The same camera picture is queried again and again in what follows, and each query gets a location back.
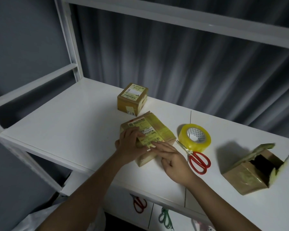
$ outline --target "red-handled scissors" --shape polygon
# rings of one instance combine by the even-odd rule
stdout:
[[[145,208],[147,207],[147,201],[145,199],[144,202],[145,202],[145,205],[143,205],[143,203],[141,202],[140,198],[135,196],[135,195],[132,195],[130,194],[132,197],[133,197],[133,200],[134,200],[134,208],[136,210],[137,213],[141,214],[144,212]]]
[[[177,142],[178,142],[178,144],[187,152],[189,164],[191,165],[191,167],[193,168],[193,170],[194,170],[196,173],[198,173],[198,174],[201,174],[201,175],[205,174],[206,171],[207,171],[207,169],[211,166],[211,161],[210,161],[210,159],[209,159],[205,154],[203,154],[203,153],[201,153],[201,152],[191,151],[191,150],[187,149],[187,148],[186,148],[182,143],[180,143],[178,140],[177,140]],[[205,164],[204,161],[203,161],[197,154],[203,156],[203,157],[206,159],[206,161],[208,162],[208,164]],[[199,165],[201,168],[203,168],[203,171],[202,171],[202,172],[198,171],[198,170],[195,168],[195,166],[193,165],[192,161],[195,162],[197,165]]]

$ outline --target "yellow shipping label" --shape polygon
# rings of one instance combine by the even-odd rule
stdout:
[[[136,101],[144,90],[145,90],[145,87],[132,84],[121,96],[130,100]]]
[[[138,137],[142,145],[147,147],[155,147],[151,144],[151,141],[162,141],[162,137],[159,135],[156,130],[151,126],[151,124],[146,120],[145,117],[142,117],[138,120],[132,121],[128,124],[130,127],[139,127],[139,130],[146,135],[146,137]]]
[[[128,114],[136,116],[133,107],[126,106],[126,111]]]

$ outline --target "person's left hand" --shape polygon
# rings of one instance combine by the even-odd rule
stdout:
[[[120,158],[123,164],[127,164],[145,154],[148,150],[146,146],[136,147],[137,137],[145,137],[145,134],[139,131],[139,127],[131,127],[120,134],[120,139],[115,142],[115,156]]]

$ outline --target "yellow tape roll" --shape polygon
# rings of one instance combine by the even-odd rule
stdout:
[[[189,134],[196,136],[198,140],[191,140]],[[189,150],[203,152],[211,144],[211,136],[201,126],[186,124],[181,129],[179,141]]]

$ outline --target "gray curtain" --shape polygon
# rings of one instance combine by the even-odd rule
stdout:
[[[210,2],[188,1],[177,6],[214,13]],[[289,0],[271,2],[261,16],[254,2],[215,6],[289,23]],[[289,49],[84,6],[74,13],[85,77],[121,88],[133,82],[151,97],[289,138]]]

